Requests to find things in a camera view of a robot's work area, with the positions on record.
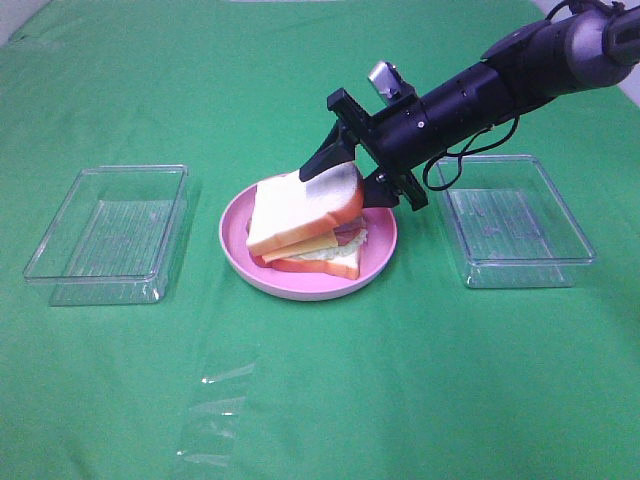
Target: clear plastic sheet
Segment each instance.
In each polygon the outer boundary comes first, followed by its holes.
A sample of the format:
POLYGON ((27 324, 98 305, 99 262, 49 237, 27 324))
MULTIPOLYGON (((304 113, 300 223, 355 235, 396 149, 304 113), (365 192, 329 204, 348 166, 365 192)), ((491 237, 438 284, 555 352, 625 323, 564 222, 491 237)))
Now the clear plastic sheet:
POLYGON ((185 415, 172 478, 225 477, 255 362, 253 348, 209 356, 185 415))

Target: pink plate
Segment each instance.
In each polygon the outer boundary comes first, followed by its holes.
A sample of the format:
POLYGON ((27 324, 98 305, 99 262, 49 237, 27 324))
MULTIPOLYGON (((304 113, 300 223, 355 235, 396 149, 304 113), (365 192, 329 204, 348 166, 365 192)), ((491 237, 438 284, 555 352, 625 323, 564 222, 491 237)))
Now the pink plate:
POLYGON ((253 213, 256 185, 239 193, 220 219, 220 244, 236 272, 254 287, 291 300, 328 300, 347 295, 371 282, 387 265, 398 238, 396 220, 389 208, 367 208, 363 215, 369 230, 362 246, 357 280, 324 273, 289 273, 258 267, 246 247, 247 222, 253 213))

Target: table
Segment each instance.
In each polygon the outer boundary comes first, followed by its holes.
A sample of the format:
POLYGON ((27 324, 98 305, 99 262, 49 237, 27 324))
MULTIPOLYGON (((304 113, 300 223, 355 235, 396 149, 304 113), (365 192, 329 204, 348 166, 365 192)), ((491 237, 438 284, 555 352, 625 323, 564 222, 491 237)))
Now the table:
POLYGON ((640 112, 618 89, 552 102, 496 151, 537 156, 594 244, 573 288, 465 288, 435 205, 397 207, 388 267, 327 302, 256 290, 217 239, 235 194, 317 148, 335 89, 378 111, 378 60, 426 93, 540 18, 508 0, 46 6, 0 49, 0 477, 637 478, 640 112), (167 297, 48 307, 22 269, 77 172, 151 163, 189 165, 197 201, 167 297))

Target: robotic arm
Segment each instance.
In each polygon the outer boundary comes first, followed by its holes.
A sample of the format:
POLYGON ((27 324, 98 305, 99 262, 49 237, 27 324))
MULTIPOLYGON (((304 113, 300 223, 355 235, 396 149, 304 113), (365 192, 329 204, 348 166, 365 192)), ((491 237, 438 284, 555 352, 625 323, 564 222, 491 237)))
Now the robotic arm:
POLYGON ((422 97, 393 65, 379 62, 369 80, 386 107, 369 115, 343 88, 329 95, 327 107, 338 120, 300 169, 300 180, 353 161, 360 144, 378 165, 365 178, 365 207, 394 207, 404 195, 418 210, 428 200, 413 168, 425 163, 427 188, 448 188, 462 173, 462 158, 508 140, 520 115, 560 95, 615 85, 639 60, 640 7, 564 0, 547 18, 500 40, 479 63, 422 97), (552 22, 565 6, 572 16, 552 22), (511 130, 501 141, 470 148, 477 136, 508 121, 511 130), (447 151, 467 138, 461 152, 447 151), (444 156, 458 157, 458 175, 446 185, 429 186, 429 169, 444 156))

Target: bread slice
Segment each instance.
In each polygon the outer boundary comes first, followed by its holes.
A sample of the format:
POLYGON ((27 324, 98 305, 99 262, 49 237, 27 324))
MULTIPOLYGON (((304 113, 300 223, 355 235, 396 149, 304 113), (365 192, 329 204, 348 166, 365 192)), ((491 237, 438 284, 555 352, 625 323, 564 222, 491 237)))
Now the bread slice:
POLYGON ((284 272, 326 273, 357 280, 360 276, 360 248, 347 255, 326 260, 306 260, 299 256, 280 258, 269 263, 268 266, 284 272))
POLYGON ((297 170, 258 182, 249 253, 258 257, 329 232, 359 216, 363 201, 362 176, 353 162, 308 182, 299 180, 297 170))

